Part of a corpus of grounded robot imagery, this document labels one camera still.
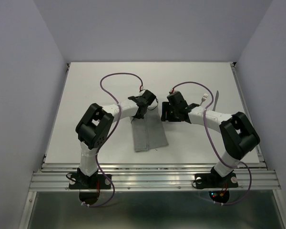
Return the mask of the grey cloth napkin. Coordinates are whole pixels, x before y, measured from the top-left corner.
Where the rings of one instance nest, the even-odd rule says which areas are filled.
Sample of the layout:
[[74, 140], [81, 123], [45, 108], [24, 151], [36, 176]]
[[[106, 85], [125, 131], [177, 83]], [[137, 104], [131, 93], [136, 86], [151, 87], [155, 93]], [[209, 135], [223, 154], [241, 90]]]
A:
[[131, 125], [136, 153], [169, 145], [157, 107], [147, 110], [143, 119], [133, 119]]

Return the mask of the silver fork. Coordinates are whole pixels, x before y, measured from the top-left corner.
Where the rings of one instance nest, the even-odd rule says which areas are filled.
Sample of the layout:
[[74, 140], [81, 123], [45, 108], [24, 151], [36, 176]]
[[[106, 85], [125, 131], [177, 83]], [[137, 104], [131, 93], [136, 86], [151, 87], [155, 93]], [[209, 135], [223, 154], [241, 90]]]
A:
[[208, 94], [204, 93], [204, 95], [201, 98], [200, 106], [207, 100], [207, 98], [208, 98]]

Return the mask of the silver knife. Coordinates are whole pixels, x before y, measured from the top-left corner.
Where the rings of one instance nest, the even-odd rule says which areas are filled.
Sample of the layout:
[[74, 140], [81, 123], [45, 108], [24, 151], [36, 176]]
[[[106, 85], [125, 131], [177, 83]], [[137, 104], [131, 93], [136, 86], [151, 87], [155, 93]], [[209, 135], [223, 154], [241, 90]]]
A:
[[216, 110], [216, 106], [217, 106], [217, 103], [218, 103], [218, 99], [219, 99], [219, 91], [216, 91], [215, 100], [214, 100], [214, 106], [213, 106], [212, 111], [215, 111], [215, 110]]

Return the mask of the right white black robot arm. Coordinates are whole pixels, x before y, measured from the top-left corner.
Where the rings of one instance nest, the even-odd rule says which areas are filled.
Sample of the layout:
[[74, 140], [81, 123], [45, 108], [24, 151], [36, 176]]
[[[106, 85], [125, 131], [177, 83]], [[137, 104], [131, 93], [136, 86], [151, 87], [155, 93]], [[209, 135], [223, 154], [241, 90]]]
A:
[[212, 129], [222, 136], [223, 155], [209, 173], [195, 175], [194, 188], [238, 187], [234, 170], [245, 155], [260, 143], [259, 135], [244, 113], [223, 114], [195, 103], [188, 104], [177, 91], [169, 94], [167, 101], [162, 103], [161, 121], [202, 125], [206, 131]]

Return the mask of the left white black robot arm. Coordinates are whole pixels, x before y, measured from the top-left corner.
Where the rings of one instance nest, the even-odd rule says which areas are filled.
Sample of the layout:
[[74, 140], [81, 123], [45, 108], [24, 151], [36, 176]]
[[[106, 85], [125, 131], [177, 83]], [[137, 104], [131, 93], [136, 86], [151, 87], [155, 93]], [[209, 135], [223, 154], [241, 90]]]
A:
[[152, 92], [144, 90], [138, 96], [130, 96], [116, 104], [91, 104], [75, 128], [81, 146], [81, 160], [77, 172], [71, 177], [72, 182], [81, 188], [95, 188], [99, 170], [97, 152], [109, 138], [109, 131], [115, 130], [112, 124], [128, 117], [143, 119], [155, 100]]

